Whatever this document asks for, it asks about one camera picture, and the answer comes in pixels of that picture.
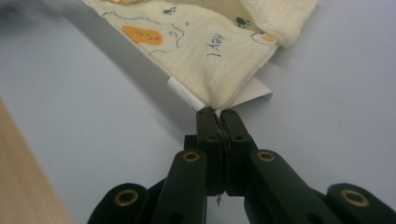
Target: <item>wooden surface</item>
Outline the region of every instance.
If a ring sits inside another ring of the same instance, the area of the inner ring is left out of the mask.
[[[1,98],[0,223],[71,223]]]

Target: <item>clamp jaw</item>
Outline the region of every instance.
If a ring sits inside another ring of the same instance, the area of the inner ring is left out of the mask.
[[[337,184],[323,195],[274,151],[258,149],[239,115],[197,112],[168,177],[150,189],[123,184],[93,211],[89,224],[203,224],[206,197],[245,197],[250,223],[396,223],[396,213],[365,189]]]

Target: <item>brass rivet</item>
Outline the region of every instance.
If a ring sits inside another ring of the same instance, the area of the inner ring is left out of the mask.
[[[139,194],[134,189],[125,189],[120,191],[116,197],[114,198],[114,202],[116,205],[120,207],[125,207],[130,204],[133,204],[139,198]]]
[[[343,196],[343,198],[347,202],[356,205],[358,207],[367,207],[368,205],[370,205],[369,200],[366,197],[364,197],[364,195],[352,189],[341,190],[341,196]]]
[[[199,154],[196,152],[186,152],[183,155],[183,160],[184,161],[198,161],[199,160]]]
[[[273,161],[275,159],[273,154],[265,151],[257,153],[257,157],[259,157],[261,161]]]

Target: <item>yellow printed fabric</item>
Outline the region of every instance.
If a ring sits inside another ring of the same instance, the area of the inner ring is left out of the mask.
[[[83,0],[205,105],[226,109],[317,0]]]

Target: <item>table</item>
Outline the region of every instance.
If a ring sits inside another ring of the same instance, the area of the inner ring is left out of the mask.
[[[0,6],[0,95],[70,217],[85,223],[118,184],[166,177],[195,134],[166,75],[78,0]],[[311,188],[356,184],[393,209],[395,9],[320,1],[297,43],[257,74],[272,100],[234,108]],[[243,199],[209,198],[206,223],[248,223]]]

